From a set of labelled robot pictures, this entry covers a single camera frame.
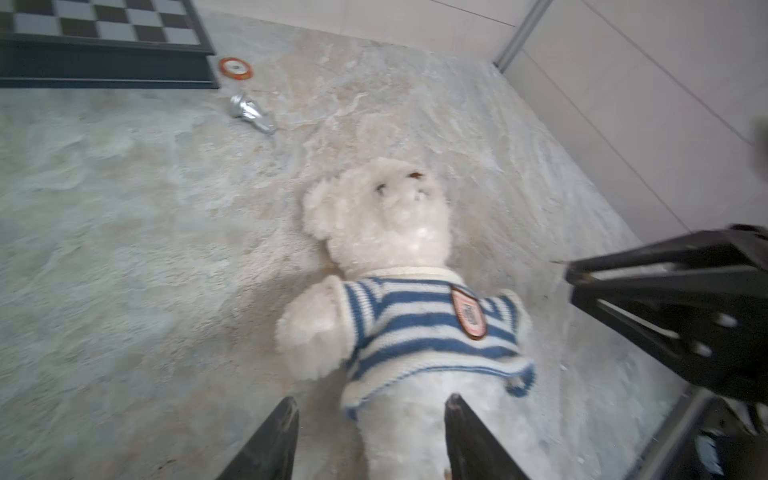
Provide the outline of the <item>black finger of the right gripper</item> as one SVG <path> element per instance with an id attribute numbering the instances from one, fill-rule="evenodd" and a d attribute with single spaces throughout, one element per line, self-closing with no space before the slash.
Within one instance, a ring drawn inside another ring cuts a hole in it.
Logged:
<path id="1" fill-rule="evenodd" d="M 767 230 L 735 224 L 721 230 L 702 230 L 600 257 L 576 260 L 566 276 L 672 263 L 691 268 L 734 265 L 767 270 Z"/>
<path id="2" fill-rule="evenodd" d="M 703 269 L 581 282 L 574 306 L 686 382 L 767 399 L 767 274 Z"/>

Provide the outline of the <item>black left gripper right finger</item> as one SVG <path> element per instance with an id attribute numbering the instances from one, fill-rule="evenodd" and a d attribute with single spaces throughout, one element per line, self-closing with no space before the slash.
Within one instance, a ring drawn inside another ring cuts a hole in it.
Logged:
<path id="1" fill-rule="evenodd" d="M 444 421 L 451 479 L 530 479 L 460 394 L 446 401 Z"/>

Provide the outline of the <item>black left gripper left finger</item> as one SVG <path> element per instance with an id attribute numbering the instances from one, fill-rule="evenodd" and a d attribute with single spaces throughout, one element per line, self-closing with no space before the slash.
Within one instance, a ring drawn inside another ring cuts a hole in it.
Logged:
<path id="1" fill-rule="evenodd" d="M 299 434 L 299 408 L 284 397 L 217 476 L 217 480 L 290 480 Z"/>

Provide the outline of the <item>white fluffy teddy bear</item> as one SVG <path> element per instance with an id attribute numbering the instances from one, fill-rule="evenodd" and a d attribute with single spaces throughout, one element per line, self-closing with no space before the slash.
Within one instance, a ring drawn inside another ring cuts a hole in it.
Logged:
<path id="1" fill-rule="evenodd" d="M 299 380 L 346 374 L 341 409 L 372 479 L 446 479 L 444 407 L 462 396 L 487 421 L 532 389 L 519 296 L 481 297 L 450 269 L 451 211 L 437 177 L 377 158 L 315 184 L 303 227 L 338 273 L 308 287 L 276 325 Z"/>

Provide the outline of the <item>blue white striped shirt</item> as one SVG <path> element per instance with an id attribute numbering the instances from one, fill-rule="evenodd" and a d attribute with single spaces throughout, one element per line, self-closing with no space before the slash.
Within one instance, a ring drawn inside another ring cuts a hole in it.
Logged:
<path id="1" fill-rule="evenodd" d="M 514 397 L 526 396 L 536 381 L 534 362 L 519 345 L 530 317 L 511 290 L 478 297 L 450 269 L 403 267 L 336 280 L 333 292 L 351 350 L 341 397 L 350 418 L 420 373 L 499 377 Z"/>

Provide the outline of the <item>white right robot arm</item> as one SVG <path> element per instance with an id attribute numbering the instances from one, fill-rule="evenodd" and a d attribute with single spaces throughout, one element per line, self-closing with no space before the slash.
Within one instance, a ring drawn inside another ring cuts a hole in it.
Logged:
<path id="1" fill-rule="evenodd" d="M 570 301 L 688 383 L 635 479 L 767 475 L 767 231 L 734 224 L 566 268 Z"/>

